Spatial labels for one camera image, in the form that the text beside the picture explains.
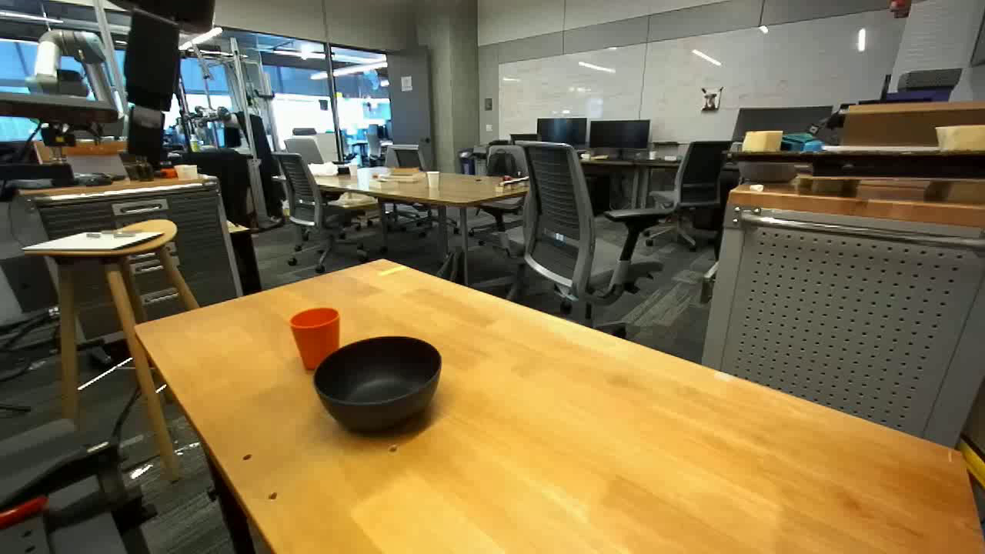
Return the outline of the dark office chair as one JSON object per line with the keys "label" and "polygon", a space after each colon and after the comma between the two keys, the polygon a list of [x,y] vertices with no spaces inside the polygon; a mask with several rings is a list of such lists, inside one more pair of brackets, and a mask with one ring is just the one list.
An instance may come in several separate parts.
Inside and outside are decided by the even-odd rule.
{"label": "dark office chair", "polygon": [[649,194],[657,209],[671,211],[671,230],[687,248],[715,237],[725,152],[725,140],[690,140],[671,184]]}

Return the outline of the black computer monitor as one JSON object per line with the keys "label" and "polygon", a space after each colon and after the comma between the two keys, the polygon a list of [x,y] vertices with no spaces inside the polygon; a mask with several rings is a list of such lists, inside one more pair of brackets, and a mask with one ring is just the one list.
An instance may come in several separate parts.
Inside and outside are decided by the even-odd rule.
{"label": "black computer monitor", "polygon": [[538,118],[536,135],[541,140],[562,140],[573,149],[583,149],[586,144],[586,121],[583,118]]}
{"label": "black computer monitor", "polygon": [[593,121],[591,124],[591,144],[593,149],[645,149],[649,144],[649,124],[645,121]]}

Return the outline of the grey perforated metal cart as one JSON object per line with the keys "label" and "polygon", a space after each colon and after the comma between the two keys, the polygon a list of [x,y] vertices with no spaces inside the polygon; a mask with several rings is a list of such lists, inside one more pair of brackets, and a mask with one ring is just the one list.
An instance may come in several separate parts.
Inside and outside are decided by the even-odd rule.
{"label": "grey perforated metal cart", "polygon": [[700,359],[956,443],[985,380],[985,209],[737,184]]}

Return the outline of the grey drawer cabinet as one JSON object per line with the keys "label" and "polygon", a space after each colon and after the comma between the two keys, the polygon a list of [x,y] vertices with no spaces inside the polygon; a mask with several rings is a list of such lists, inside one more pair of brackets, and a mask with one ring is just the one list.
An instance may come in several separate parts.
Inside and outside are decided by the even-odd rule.
{"label": "grey drawer cabinet", "polygon": [[49,239],[95,230],[132,233],[140,221],[171,221],[171,239],[154,237],[128,244],[127,276],[135,285],[132,309],[146,319],[185,309],[158,247],[169,253],[201,305],[240,295],[226,215],[212,178],[49,187],[32,192],[28,207],[41,215]]}

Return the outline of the grey mesh office chair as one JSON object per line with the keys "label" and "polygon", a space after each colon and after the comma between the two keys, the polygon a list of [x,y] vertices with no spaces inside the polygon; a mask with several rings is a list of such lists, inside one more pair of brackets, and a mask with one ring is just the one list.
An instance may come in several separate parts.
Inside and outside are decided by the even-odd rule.
{"label": "grey mesh office chair", "polygon": [[562,140],[522,140],[519,152],[530,175],[514,282],[527,274],[538,276],[591,324],[597,305],[635,293],[639,281],[660,270],[657,257],[636,257],[635,248],[666,218],[666,209],[610,209],[607,221],[623,227],[620,244],[610,248],[597,237],[577,153]]}

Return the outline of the wooden stool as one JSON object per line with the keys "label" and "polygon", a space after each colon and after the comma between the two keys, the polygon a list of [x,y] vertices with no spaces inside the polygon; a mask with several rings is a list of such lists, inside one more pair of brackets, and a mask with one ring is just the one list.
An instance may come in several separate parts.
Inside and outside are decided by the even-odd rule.
{"label": "wooden stool", "polygon": [[154,437],[158,459],[169,480],[178,477],[178,454],[169,433],[165,408],[159,399],[159,377],[154,376],[154,364],[135,331],[137,324],[137,293],[128,282],[128,261],[135,256],[154,256],[171,288],[178,293],[187,310],[198,309],[198,299],[169,253],[178,237],[178,225],[171,218],[143,218],[114,230],[80,230],[57,239],[29,244],[29,256],[42,256],[56,265],[57,276],[57,406],[65,418],[75,418],[80,412],[80,368],[75,368],[75,276],[82,270],[95,270],[106,282],[106,295],[118,315],[118,327],[122,328],[127,351],[132,358],[137,397],[146,408],[146,426]]}

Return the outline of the wooden meeting table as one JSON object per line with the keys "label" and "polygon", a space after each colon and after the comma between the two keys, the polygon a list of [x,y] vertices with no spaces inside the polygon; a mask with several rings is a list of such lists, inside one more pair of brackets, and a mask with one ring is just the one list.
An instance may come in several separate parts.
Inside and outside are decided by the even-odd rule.
{"label": "wooden meeting table", "polygon": [[428,170],[356,170],[349,175],[316,175],[316,187],[362,194],[381,202],[422,202],[440,215],[446,257],[440,274],[466,276],[466,211],[498,200],[518,200],[527,187],[518,178],[428,173]]}

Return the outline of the black bowl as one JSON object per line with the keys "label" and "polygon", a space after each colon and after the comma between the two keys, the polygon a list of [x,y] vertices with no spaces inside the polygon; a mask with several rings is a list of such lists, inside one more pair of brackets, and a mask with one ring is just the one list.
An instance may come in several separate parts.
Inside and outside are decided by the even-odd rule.
{"label": "black bowl", "polygon": [[442,358],[424,339],[377,336],[330,355],[313,387],[325,412],[347,431],[381,433],[429,408]]}

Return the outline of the white office chair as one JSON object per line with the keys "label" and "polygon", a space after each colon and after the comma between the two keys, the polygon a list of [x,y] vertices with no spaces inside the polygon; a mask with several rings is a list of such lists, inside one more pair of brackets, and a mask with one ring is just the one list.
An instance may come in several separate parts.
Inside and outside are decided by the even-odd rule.
{"label": "white office chair", "polygon": [[283,175],[283,215],[298,227],[291,253],[298,256],[304,244],[316,237],[316,274],[322,274],[325,256],[343,239],[343,227],[361,215],[369,215],[374,209],[374,200],[321,187],[309,175],[309,167],[291,152],[278,152],[272,162]]}

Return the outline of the orange plastic cup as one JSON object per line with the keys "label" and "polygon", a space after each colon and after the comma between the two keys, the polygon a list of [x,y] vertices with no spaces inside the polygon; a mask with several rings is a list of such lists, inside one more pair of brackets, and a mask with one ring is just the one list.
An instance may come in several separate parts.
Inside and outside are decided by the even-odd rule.
{"label": "orange plastic cup", "polygon": [[339,351],[339,310],[307,309],[288,319],[301,365],[313,372],[330,355]]}

